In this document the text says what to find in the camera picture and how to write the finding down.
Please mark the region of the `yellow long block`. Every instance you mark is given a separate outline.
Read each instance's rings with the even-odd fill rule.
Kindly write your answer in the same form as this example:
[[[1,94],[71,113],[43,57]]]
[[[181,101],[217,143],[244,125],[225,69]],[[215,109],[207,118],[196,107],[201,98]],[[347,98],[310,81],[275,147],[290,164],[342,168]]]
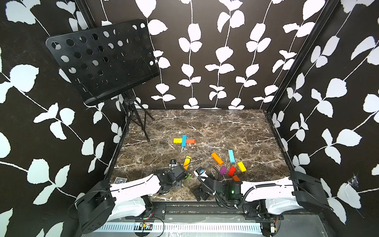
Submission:
[[[183,167],[184,167],[185,170],[188,169],[190,162],[191,162],[191,157],[190,156],[186,156],[185,160],[184,160],[184,163],[183,163]]]

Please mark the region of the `yellow small block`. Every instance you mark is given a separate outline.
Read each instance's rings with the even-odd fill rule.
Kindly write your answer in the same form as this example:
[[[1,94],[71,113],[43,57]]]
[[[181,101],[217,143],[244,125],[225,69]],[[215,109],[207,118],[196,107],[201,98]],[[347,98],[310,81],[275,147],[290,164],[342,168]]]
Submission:
[[[175,143],[175,144],[182,143],[182,138],[174,138],[173,143]]]

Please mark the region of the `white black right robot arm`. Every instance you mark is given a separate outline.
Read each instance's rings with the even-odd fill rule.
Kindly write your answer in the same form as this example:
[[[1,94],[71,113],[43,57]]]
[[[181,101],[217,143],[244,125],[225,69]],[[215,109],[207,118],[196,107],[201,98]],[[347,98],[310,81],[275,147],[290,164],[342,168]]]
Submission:
[[[207,175],[203,168],[194,174],[200,182],[200,191],[227,209],[238,209],[257,201],[258,209],[271,215],[297,209],[316,213],[333,210],[321,181],[298,171],[292,171],[289,177],[264,182],[219,181]]]

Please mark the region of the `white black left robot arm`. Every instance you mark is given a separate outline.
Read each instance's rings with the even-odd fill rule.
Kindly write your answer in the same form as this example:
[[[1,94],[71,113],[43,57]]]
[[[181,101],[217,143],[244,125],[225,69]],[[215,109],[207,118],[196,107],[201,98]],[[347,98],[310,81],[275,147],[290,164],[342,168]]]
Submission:
[[[167,193],[188,176],[183,166],[176,166],[157,169],[127,183],[98,182],[75,202],[82,234],[94,232],[111,220],[143,216],[153,209],[150,195]]]

